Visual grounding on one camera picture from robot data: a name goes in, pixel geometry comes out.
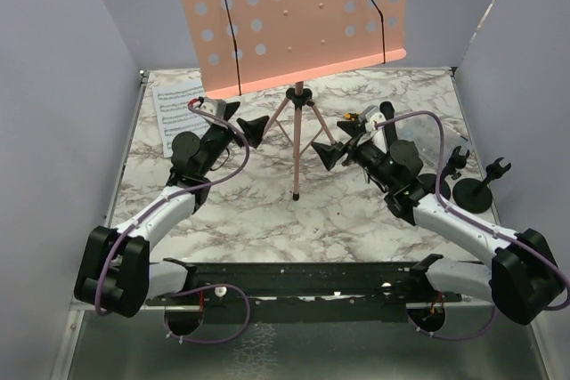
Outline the pink music stand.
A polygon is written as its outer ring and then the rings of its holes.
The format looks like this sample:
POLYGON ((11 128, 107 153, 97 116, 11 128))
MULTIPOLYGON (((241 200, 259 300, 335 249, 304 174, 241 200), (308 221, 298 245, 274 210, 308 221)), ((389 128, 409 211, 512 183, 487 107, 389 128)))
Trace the pink music stand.
POLYGON ((181 0, 206 94, 227 99, 404 58, 406 0, 181 0))

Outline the black microphone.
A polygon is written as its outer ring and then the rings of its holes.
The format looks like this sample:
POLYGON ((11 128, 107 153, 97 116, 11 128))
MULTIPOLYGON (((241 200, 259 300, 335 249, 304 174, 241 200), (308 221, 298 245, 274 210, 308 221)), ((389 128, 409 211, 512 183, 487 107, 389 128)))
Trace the black microphone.
MULTIPOLYGON (((379 110, 383 114, 385 120, 391 120, 395 118, 395 109, 390 101, 383 101, 379 105, 379 110)), ((383 127, 383 134, 386 140, 387 148, 389 149, 393 143, 398 140, 398 135, 395 127, 395 123, 391 122, 383 127)))

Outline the black stand of white microphone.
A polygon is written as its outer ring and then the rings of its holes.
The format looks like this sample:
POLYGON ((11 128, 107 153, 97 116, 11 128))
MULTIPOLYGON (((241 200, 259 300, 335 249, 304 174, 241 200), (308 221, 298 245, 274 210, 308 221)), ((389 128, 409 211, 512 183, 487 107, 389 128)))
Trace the black stand of white microphone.
MULTIPOLYGON (((464 168, 467 164, 468 157, 470 155, 470 150, 464 149, 461 146, 457 146, 453 149, 452 154, 449 156, 447 163, 445 164, 440 182, 440 193, 447 199, 451 199, 452 190, 449 184, 446 182, 446 178, 451 176, 453 180, 457 180, 460 176, 460 169, 464 168)), ((431 173, 420 174, 418 176, 419 182, 423 187, 427 188, 431 193, 435 192, 436 185, 436 175, 431 173)))

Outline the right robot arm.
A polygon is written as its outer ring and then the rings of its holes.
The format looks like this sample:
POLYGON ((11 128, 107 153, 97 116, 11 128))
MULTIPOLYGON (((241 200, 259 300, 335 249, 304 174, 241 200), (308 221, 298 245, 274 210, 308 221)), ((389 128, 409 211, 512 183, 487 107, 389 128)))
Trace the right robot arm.
POLYGON ((349 141, 312 145, 327 170, 338 161, 358 165, 385 192, 395 217, 433 231, 477 259, 455 262, 436 255, 425 261, 409 279, 416 299, 428 301, 439 292, 469 295, 493 303, 520 325, 552 309, 568 282, 541 233, 500 227, 437 196, 435 188, 418 178, 423 163, 413 142, 395 140, 382 147, 364 127, 351 122, 341 126, 349 141))

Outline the sheet music page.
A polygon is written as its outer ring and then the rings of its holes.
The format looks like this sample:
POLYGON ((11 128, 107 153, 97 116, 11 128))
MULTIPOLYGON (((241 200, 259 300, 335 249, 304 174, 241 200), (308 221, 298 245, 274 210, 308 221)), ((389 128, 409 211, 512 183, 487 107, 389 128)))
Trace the sheet music page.
POLYGON ((190 131, 202 137, 208 130, 207 120, 188 110, 189 102, 204 94, 199 79, 152 89, 165 158, 172 156, 172 142, 179 133, 190 131))

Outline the white microphone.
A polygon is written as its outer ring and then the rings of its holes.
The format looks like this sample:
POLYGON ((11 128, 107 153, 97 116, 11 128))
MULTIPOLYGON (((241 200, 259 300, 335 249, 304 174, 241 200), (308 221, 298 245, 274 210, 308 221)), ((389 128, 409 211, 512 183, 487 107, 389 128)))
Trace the white microphone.
POLYGON ((384 127, 377 127, 377 124, 386 121, 386 118, 379 110, 378 106, 370 105, 364 111, 364 136, 359 141, 359 145, 367 141, 371 141, 377 148, 383 152, 387 151, 387 141, 384 134, 384 127))

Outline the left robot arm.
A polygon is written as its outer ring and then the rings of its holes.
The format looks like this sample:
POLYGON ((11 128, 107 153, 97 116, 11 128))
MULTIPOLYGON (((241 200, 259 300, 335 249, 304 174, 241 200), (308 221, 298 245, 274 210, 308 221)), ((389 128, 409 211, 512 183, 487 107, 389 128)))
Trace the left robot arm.
POLYGON ((133 317, 150 299, 168 295, 190 302, 197 291, 190 269, 175 260, 151 261, 151 250, 181 221, 206 202, 213 182, 208 173, 233 142, 249 147, 230 122, 240 103, 199 97, 188 105, 205 118, 203 136, 178 133, 172 142, 171 168, 165 188, 141 212, 115 227, 98 226, 86 241, 74 296, 105 315, 133 317))

